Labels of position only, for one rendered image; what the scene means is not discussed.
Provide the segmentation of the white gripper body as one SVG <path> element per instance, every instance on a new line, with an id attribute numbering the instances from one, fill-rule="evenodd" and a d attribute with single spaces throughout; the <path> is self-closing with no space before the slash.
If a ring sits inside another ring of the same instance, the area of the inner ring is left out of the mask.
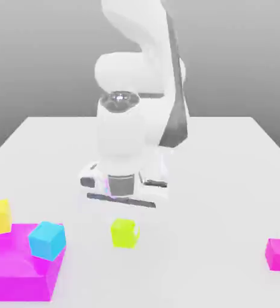
<path id="1" fill-rule="evenodd" d="M 113 197 L 106 195 L 106 193 L 95 191 L 92 188 L 82 188 L 82 194 L 85 200 L 88 200 L 90 203 L 95 202 L 99 205 L 127 206 L 155 210 L 168 201 L 169 189 L 156 186 L 144 186 L 131 196 Z"/>

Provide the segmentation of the small lime cube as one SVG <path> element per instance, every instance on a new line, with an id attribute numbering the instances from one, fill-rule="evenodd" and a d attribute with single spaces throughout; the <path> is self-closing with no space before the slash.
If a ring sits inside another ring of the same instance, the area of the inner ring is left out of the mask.
<path id="1" fill-rule="evenodd" d="M 116 218 L 111 225 L 111 237 L 115 247 L 134 248 L 140 237 L 140 228 L 134 220 Z"/>

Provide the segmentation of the small cyan cube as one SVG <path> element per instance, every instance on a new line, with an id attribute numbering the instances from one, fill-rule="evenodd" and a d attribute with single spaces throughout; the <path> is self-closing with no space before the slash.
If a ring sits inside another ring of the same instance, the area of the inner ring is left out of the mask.
<path id="1" fill-rule="evenodd" d="M 28 235 L 31 254 L 54 261 L 66 246 L 65 228 L 62 224 L 42 221 Z"/>

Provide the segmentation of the large magenta box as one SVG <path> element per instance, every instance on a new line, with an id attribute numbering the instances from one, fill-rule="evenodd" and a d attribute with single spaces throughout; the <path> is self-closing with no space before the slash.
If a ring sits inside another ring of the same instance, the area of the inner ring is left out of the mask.
<path id="1" fill-rule="evenodd" d="M 50 261 L 31 254 L 36 224 L 13 224 L 0 235 L 0 301 L 51 301 L 65 251 Z"/>

